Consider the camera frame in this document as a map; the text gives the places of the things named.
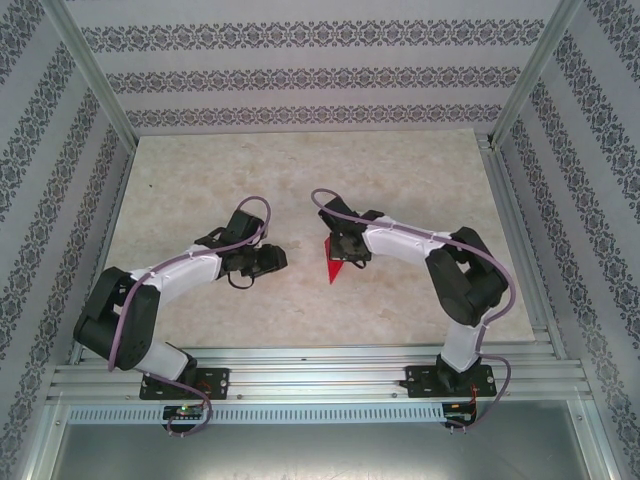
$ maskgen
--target beige floor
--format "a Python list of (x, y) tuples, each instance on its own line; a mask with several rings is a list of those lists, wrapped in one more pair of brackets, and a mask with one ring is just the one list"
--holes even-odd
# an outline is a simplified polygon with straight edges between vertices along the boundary
[[(160, 313), (156, 338), (184, 347), (443, 342), (448, 317), (426, 269), (376, 257), (363, 271), (345, 266), (329, 286), (328, 230), (309, 200), (319, 186), (429, 230), (472, 227), (513, 272), (470, 130), (145, 137), (107, 265), (157, 264), (226, 225), (244, 197), (264, 195), (274, 211), (268, 240), (289, 267), (248, 291), (224, 279), (191, 291)], [(522, 298), (488, 334), (532, 338)]]

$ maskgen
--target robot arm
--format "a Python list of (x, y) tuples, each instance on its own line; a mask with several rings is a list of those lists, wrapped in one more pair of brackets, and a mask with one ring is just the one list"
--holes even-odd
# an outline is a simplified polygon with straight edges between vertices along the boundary
[[(394, 227), (403, 226), (373, 210), (360, 216), (339, 197), (325, 206), (343, 215), (376, 220)], [(484, 328), (482, 319), (500, 303), (508, 284), (490, 262), (430, 237), (451, 239), (490, 254), (478, 234), (467, 227), (454, 233), (431, 232), (411, 227), (412, 230), (428, 233), (429, 238), (425, 238), (402, 229), (364, 225), (336, 218), (322, 210), (318, 214), (331, 230), (331, 260), (351, 262), (364, 268), (373, 255), (390, 255), (427, 268), (440, 305), (451, 317), (446, 341), (437, 360), (438, 377), (452, 393), (462, 388), (467, 389), (465, 377), (480, 363), (477, 345)], [(468, 264), (466, 270), (461, 268), (463, 264)]]
[[(195, 379), (196, 361), (169, 344), (153, 340), (157, 313), (164, 305), (198, 285), (224, 276), (231, 283), (231, 272), (239, 271), (243, 277), (251, 278), (253, 284), (257, 277), (286, 267), (282, 248), (261, 245), (266, 235), (257, 238), (253, 244), (224, 253), (200, 253), (251, 238), (262, 226), (260, 218), (236, 210), (227, 227), (196, 240), (185, 252), (184, 259), (167, 265), (145, 280), (129, 306), (116, 366), (121, 370), (135, 368), (169, 380), (180, 379), (191, 385)], [(152, 267), (131, 272), (116, 267), (105, 270), (76, 324), (75, 340), (108, 359), (120, 309), (133, 285), (151, 270)]]

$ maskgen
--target red object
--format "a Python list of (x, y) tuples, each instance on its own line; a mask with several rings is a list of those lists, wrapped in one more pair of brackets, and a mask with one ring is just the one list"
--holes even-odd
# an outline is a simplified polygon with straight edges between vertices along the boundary
[(344, 262), (340, 260), (331, 260), (329, 258), (330, 250), (331, 248), (329, 246), (329, 238), (327, 237), (327, 239), (324, 241), (324, 251), (327, 254), (327, 268), (329, 269), (329, 285), (332, 285), (333, 281), (338, 276), (338, 272), (342, 268), (342, 265), (344, 265)]

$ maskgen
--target patterned wall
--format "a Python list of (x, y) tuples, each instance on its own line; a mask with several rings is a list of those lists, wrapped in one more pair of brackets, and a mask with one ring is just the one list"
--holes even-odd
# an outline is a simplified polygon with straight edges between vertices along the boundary
[(640, 478), (640, 2), (585, 1), (502, 146), (555, 319)]
[(129, 156), (36, 0), (0, 1), (0, 479), (98, 269)]
[(141, 135), (488, 133), (556, 4), (67, 3)]

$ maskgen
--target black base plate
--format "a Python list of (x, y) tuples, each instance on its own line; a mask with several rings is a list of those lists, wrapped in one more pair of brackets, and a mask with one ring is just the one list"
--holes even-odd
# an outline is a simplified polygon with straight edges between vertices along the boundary
[[(229, 389), (228, 368), (197, 368), (193, 387), (205, 392), (211, 400), (226, 400)], [(198, 400), (195, 393), (172, 387), (149, 377), (142, 379), (140, 400)]]
[(497, 394), (493, 370), (489, 365), (475, 367), (467, 382), (469, 387), (453, 393), (438, 380), (435, 365), (410, 365), (404, 371), (407, 380), (400, 385), (407, 389), (409, 398), (470, 397), (471, 385), (476, 387), (477, 397), (495, 397)]

